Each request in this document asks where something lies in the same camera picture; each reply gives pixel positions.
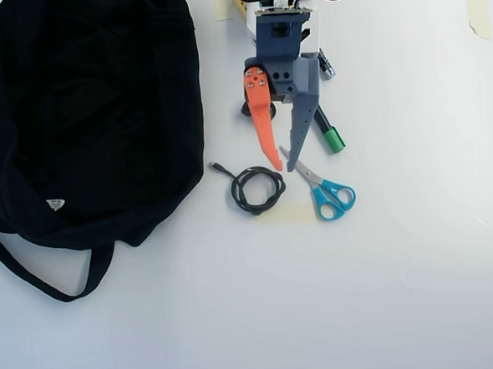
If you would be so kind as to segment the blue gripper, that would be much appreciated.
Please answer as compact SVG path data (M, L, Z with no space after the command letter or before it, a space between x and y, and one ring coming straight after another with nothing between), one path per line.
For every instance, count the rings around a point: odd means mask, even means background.
M292 104L289 172L297 165L319 103L318 58L301 51L303 24L310 17L309 12L258 15L256 55L245 62L246 104L262 152L277 171L283 164L272 132L272 99Z

